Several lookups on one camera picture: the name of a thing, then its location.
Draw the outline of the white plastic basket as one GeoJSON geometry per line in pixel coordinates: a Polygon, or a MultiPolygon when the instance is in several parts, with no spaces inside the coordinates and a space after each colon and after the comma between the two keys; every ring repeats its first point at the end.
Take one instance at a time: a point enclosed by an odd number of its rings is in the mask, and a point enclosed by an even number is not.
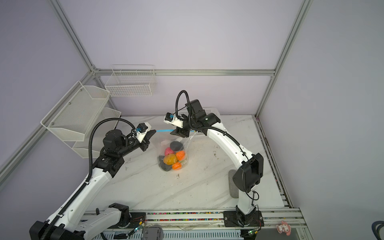
{"type": "MultiPolygon", "coordinates": [[[[215,114],[219,119],[221,118],[221,115],[218,111],[217,108],[214,108],[214,107],[204,107],[203,110],[206,112],[206,114],[210,114],[210,113],[213,113],[215,114]]],[[[185,115],[185,116],[188,116],[189,113],[188,113],[188,110],[185,108],[185,109],[181,109],[179,110],[178,112],[178,115],[181,117],[182,115],[185,115]]]]}

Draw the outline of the dark toy avocado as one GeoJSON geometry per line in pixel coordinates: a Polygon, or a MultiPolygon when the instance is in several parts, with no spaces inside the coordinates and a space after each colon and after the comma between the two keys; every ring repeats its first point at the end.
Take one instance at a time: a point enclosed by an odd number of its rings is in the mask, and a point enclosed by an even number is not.
{"type": "Polygon", "coordinates": [[[170,149],[174,152],[179,152],[184,149],[184,144],[178,141],[173,141],[170,143],[170,149]]]}

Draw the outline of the orange toy fruit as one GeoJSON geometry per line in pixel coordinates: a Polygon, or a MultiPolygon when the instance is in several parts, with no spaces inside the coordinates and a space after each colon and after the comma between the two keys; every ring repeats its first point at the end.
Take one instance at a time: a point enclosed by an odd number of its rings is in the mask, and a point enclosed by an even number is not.
{"type": "Polygon", "coordinates": [[[172,169],[173,169],[174,171],[176,171],[176,170],[180,170],[181,168],[182,168],[182,164],[181,164],[180,162],[177,162],[177,163],[175,163],[175,164],[172,165],[172,169]]]}
{"type": "Polygon", "coordinates": [[[186,158],[186,152],[185,151],[178,151],[175,153],[178,161],[183,161],[186,158]]]}

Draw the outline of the pink toy dragon fruit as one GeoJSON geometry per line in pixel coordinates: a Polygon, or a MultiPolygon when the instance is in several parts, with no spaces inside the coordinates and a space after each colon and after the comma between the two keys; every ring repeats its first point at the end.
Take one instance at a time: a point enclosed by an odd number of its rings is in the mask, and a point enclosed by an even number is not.
{"type": "Polygon", "coordinates": [[[174,153],[175,152],[170,147],[165,149],[165,156],[170,155],[170,154],[174,154],[174,153]]]}

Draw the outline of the clear zip top bag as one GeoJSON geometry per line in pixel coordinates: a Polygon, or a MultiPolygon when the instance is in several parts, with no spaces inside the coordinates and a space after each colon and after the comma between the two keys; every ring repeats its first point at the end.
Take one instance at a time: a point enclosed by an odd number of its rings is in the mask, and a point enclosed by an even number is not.
{"type": "Polygon", "coordinates": [[[172,130],[158,130],[151,143],[156,150],[156,160],[163,172],[178,171],[188,165],[188,149],[193,135],[183,138],[171,135],[172,130]]]}

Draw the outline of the yellow toy mango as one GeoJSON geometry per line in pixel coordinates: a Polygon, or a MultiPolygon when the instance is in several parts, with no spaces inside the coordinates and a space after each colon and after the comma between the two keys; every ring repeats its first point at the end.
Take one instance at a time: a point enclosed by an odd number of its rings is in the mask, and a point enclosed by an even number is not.
{"type": "Polygon", "coordinates": [[[169,154],[166,155],[163,159],[164,164],[168,166],[172,166],[173,164],[177,163],[179,160],[176,156],[176,154],[169,154]]]}

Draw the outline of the black round toy fruit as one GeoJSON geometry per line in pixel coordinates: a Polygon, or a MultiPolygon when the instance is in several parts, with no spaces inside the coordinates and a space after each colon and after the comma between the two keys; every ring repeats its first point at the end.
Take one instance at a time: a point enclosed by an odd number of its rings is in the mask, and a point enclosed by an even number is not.
{"type": "Polygon", "coordinates": [[[163,171],[165,171],[165,172],[168,172],[168,171],[170,171],[170,170],[173,169],[173,168],[172,168],[172,165],[167,165],[167,164],[165,164],[163,161],[159,162],[159,166],[160,166],[160,168],[161,168],[163,171]]]}

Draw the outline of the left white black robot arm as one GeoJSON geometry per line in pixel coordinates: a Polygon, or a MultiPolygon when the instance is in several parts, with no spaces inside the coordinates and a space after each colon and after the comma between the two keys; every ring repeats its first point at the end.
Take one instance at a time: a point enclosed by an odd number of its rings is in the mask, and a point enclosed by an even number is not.
{"type": "Polygon", "coordinates": [[[111,130],[103,139],[100,156],[92,164],[92,173],[77,188],[71,197],[46,221],[35,222],[29,230],[32,240],[91,240],[98,234],[115,226],[131,225],[128,206],[113,203],[101,214],[86,222],[81,218],[102,188],[117,174],[124,164],[124,156],[136,149],[146,151],[150,138],[156,130],[140,130],[138,137],[130,139],[120,130],[111,130]]]}

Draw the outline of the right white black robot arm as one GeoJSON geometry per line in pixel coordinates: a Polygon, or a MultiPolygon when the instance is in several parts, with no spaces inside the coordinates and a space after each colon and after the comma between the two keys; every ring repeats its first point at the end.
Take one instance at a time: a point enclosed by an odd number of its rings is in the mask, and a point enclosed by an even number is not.
{"type": "Polygon", "coordinates": [[[254,154],[241,145],[225,128],[220,118],[214,113],[207,114],[198,100],[186,103],[188,115],[166,113],[164,122],[176,127],[172,135],[187,138],[191,131],[203,133],[213,140],[232,160],[236,167],[232,179],[239,190],[239,200],[236,205],[235,224],[245,227],[255,219],[255,202],[259,195],[252,193],[264,173],[264,158],[254,154]]]}

